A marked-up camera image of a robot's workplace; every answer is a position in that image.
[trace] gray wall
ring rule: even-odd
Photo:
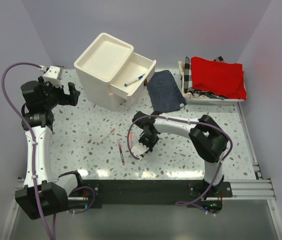
[[[282,0],[272,0],[239,59],[248,101],[244,113],[263,175],[272,178],[282,215]]]
[[[73,66],[101,33],[161,67],[185,56],[236,62],[270,0],[22,0],[52,61]]]
[[[0,0],[0,78],[15,62],[49,65],[50,59],[20,0]],[[20,66],[8,74],[7,91],[18,108],[23,104],[22,83],[36,79],[40,72]],[[11,203],[18,176],[25,175],[26,142],[20,119],[5,101],[0,87],[0,233]]]

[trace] red pen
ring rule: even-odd
[[[124,157],[123,157],[123,152],[122,152],[122,146],[121,146],[120,140],[118,140],[117,143],[119,145],[119,150],[120,150],[120,155],[121,155],[122,163],[123,163],[123,165],[125,165]]]

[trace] navy towel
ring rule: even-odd
[[[170,71],[154,73],[147,84],[147,91],[155,111],[170,113],[181,109],[180,104],[186,104]]]

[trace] red towel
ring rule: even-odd
[[[246,100],[242,64],[208,61],[195,56],[191,59],[191,70],[195,90]]]

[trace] speckled tabletop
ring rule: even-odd
[[[179,79],[178,69],[170,69]],[[60,174],[79,170],[84,179],[117,180],[175,180],[202,179],[204,161],[195,152],[192,143],[181,136],[163,133],[154,147],[141,160],[132,158],[127,150],[126,135],[137,111],[150,114],[153,111],[146,89],[132,106],[123,103],[117,111],[109,111],[89,102],[73,69],[65,69],[62,84],[76,84],[81,91],[77,106],[54,108],[55,122],[51,145],[51,171],[56,179]],[[223,172],[228,180],[256,179],[252,157],[245,139],[236,104],[231,106],[186,105],[169,113],[183,118],[199,118],[203,114],[213,117],[234,142],[232,153],[224,161]],[[102,144],[96,143],[112,128],[115,132]],[[132,130],[137,136],[141,129]],[[117,140],[122,143],[125,165],[122,164]]]

